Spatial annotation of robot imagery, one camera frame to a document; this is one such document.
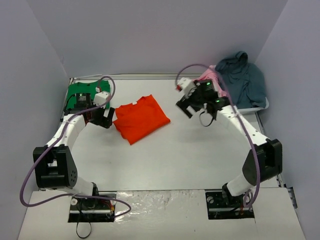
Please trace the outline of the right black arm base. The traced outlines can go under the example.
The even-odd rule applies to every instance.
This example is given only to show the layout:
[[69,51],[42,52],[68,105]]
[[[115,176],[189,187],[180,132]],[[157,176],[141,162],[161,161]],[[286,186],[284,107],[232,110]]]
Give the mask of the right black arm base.
[[209,220],[254,219],[252,208],[243,206],[243,197],[237,196],[227,203],[221,190],[205,191],[207,216]]

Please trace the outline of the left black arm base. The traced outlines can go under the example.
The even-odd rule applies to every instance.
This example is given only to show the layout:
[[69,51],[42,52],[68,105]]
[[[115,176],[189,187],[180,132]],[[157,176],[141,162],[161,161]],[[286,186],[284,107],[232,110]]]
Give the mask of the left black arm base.
[[69,223],[113,223],[115,200],[72,197],[69,206]]

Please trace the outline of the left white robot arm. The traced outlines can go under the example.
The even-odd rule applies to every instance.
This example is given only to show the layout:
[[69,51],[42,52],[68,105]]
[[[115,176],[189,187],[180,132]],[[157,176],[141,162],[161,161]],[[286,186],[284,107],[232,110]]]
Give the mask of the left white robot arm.
[[90,93],[76,93],[74,97],[74,106],[64,110],[62,122],[52,139],[45,146],[33,150],[36,184],[40,189],[84,195],[82,203],[89,209],[95,209],[101,203],[98,187],[79,176],[72,148],[88,123],[110,128],[115,109],[111,107],[105,115],[111,99],[107,91],[98,92],[94,97]]

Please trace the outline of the orange t-shirt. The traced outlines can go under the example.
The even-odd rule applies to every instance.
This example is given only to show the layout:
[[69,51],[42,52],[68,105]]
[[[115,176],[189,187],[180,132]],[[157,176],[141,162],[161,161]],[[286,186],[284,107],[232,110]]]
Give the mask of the orange t-shirt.
[[142,96],[136,103],[121,105],[115,109],[115,114],[113,124],[130,145],[171,122],[153,95]]

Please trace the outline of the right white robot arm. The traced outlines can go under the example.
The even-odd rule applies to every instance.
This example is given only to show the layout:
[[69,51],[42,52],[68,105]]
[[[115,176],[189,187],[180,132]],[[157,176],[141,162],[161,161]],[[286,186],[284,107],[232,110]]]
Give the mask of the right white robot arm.
[[176,89],[183,93],[176,103],[189,118],[195,112],[208,113],[213,121],[220,122],[241,143],[250,146],[240,174],[222,186],[222,202],[229,207],[239,202],[252,188],[283,171],[283,148],[277,139],[269,139],[252,126],[230,103],[227,96],[220,96],[213,81],[192,80],[183,77],[176,82]]

